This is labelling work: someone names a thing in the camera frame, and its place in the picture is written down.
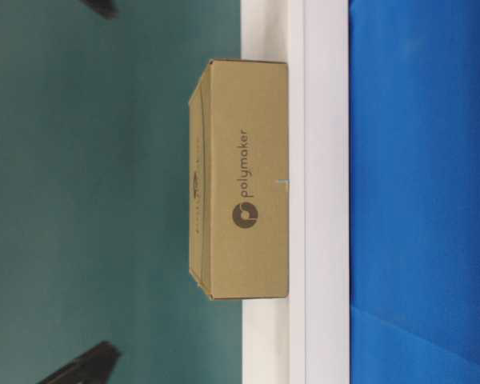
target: teal surface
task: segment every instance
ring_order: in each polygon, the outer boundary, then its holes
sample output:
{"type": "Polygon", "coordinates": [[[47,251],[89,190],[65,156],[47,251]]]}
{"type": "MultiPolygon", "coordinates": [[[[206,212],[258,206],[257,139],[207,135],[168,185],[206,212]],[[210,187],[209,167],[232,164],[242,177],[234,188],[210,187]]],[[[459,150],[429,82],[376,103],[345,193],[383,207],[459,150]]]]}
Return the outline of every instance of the teal surface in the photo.
{"type": "Polygon", "coordinates": [[[233,0],[0,2],[0,383],[96,342],[111,383],[240,383],[241,307],[187,268],[188,99],[233,0]]]}

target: box flap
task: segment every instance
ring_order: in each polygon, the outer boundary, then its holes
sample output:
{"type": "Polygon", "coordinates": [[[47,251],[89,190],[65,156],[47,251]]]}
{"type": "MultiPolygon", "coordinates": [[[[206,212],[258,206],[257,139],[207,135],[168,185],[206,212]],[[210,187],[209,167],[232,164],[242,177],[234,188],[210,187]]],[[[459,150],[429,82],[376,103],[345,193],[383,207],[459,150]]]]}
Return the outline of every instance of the box flap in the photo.
{"type": "Polygon", "coordinates": [[[207,69],[190,101],[189,268],[210,294],[210,193],[208,134],[210,132],[210,71],[207,69]]]}

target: polymaker logo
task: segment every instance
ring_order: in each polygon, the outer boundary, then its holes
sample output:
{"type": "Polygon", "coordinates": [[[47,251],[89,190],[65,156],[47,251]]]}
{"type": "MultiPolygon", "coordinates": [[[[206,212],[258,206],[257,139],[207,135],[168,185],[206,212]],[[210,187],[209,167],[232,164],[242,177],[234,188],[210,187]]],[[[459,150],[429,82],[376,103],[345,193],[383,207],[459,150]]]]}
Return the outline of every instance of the polymaker logo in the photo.
{"type": "Polygon", "coordinates": [[[241,202],[233,209],[233,221],[240,228],[251,228],[258,220],[258,210],[250,202],[241,202]]]}

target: brown cardboard box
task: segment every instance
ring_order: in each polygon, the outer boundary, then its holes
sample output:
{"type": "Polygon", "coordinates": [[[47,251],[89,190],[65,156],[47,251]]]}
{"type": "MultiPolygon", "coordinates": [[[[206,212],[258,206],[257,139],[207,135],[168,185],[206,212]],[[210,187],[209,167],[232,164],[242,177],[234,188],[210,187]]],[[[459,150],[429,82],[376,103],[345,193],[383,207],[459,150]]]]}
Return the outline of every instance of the brown cardboard box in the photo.
{"type": "Polygon", "coordinates": [[[213,60],[190,107],[190,273],[212,299],[288,293],[288,85],[213,60]]]}

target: blue surface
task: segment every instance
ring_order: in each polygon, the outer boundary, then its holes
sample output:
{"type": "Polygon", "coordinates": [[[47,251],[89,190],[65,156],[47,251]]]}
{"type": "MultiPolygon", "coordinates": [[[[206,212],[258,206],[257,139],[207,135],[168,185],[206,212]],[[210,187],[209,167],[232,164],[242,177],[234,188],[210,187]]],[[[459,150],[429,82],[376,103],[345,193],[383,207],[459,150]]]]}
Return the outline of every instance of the blue surface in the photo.
{"type": "Polygon", "coordinates": [[[480,1],[350,36],[352,383],[480,383],[480,1]]]}

